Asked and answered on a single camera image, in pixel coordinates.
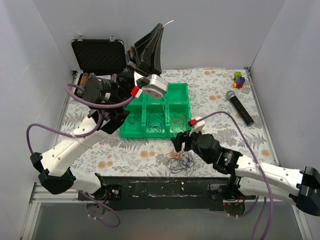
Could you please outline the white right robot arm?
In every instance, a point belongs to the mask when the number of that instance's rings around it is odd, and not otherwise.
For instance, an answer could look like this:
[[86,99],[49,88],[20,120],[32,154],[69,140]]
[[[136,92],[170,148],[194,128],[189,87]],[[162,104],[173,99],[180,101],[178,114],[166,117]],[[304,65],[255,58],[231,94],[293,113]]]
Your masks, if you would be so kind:
[[290,169],[258,162],[255,155],[248,157],[222,147],[212,134],[203,134],[204,117],[193,117],[188,124],[191,129],[179,132],[171,142],[177,152],[193,151],[229,176],[225,185],[210,187],[215,199],[266,197],[287,202],[309,215],[320,215],[320,174],[315,168]]

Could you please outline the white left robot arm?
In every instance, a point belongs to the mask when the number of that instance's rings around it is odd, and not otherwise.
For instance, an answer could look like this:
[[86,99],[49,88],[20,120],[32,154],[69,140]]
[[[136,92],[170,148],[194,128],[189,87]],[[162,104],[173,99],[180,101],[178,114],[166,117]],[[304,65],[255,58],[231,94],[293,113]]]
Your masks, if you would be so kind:
[[128,49],[121,40],[72,41],[74,55],[87,80],[69,83],[65,90],[90,110],[72,133],[64,134],[60,143],[30,156],[40,184],[51,194],[72,189],[95,200],[107,195],[107,184],[99,174],[81,172],[72,164],[124,124],[129,116],[126,106],[133,100],[142,94],[154,99],[164,97],[168,83],[161,78],[163,32],[164,26],[159,23]]

